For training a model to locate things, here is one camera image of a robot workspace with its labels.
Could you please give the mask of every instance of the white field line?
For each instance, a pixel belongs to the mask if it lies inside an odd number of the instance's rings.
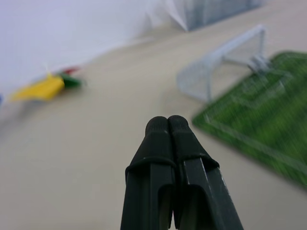
[[[264,145],[262,143],[260,143],[257,140],[254,140],[242,133],[239,133],[238,131],[236,131],[235,129],[221,123],[218,122],[216,120],[214,120],[214,117],[218,114],[223,112],[223,110],[231,103],[235,102],[235,103],[240,103],[241,105],[244,105],[248,108],[251,109],[257,109],[259,106],[261,106],[263,103],[265,103],[266,101],[268,101],[271,98],[276,98],[277,96],[280,95],[280,92],[285,92],[285,88],[284,85],[287,84],[292,78],[293,75],[290,72],[287,71],[281,71],[281,70],[277,70],[277,69],[273,69],[273,72],[276,72],[277,74],[280,74],[282,76],[284,76],[281,80],[279,80],[275,85],[273,85],[270,89],[268,89],[263,95],[261,95],[260,97],[258,97],[256,100],[254,100],[253,102],[249,102],[247,100],[242,100],[237,96],[231,97],[230,100],[228,100],[226,103],[224,103],[222,106],[220,106],[219,108],[214,108],[211,112],[211,114],[204,114],[204,119],[206,121],[206,123],[210,124],[211,126],[235,137],[236,139],[245,142],[246,144],[250,145],[251,147],[265,153],[266,155],[273,157],[285,164],[287,164],[288,166],[299,170],[300,172],[304,173],[305,175],[307,175],[307,165],[305,165],[304,163],[297,161],[296,159],[293,159],[289,156],[286,156],[284,154],[282,154],[281,152],[270,148],[267,145]]]

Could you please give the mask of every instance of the artificial grass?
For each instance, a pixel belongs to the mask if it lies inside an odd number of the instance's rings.
[[[307,188],[307,54],[284,52],[271,63],[192,122]]]

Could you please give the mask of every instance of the white backdrop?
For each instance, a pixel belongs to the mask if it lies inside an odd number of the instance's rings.
[[[1,0],[0,93],[44,74],[43,63],[56,70],[126,44],[161,23],[162,2]]]

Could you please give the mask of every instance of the white plastic goal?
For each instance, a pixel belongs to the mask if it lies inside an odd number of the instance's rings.
[[[252,71],[268,68],[264,57],[266,29],[258,25],[189,64],[177,75],[179,90],[201,101],[212,101],[213,73],[224,63],[243,65]]]

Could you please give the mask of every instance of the beige table surface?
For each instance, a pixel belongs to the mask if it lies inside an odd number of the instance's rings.
[[[262,23],[268,54],[307,51],[307,1],[266,7],[184,33],[165,27],[155,41],[123,48],[84,71],[88,87],[28,109],[1,131],[1,230],[118,230],[124,170],[149,119],[191,118],[203,104],[180,94],[176,73],[225,40]],[[229,79],[215,79],[219,89]],[[221,171],[246,230],[307,229],[307,193],[195,130]]]

